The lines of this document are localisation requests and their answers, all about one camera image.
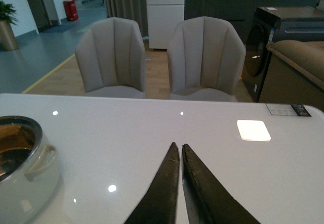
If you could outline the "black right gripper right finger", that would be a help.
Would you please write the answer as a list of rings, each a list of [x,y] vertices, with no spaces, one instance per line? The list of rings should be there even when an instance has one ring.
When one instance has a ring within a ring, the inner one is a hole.
[[[182,176],[190,223],[259,223],[188,144],[182,146]]]

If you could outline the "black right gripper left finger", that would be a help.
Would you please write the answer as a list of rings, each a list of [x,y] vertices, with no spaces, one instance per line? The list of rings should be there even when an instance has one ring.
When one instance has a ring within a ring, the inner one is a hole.
[[[179,173],[179,150],[173,142],[147,192],[125,223],[175,223]]]

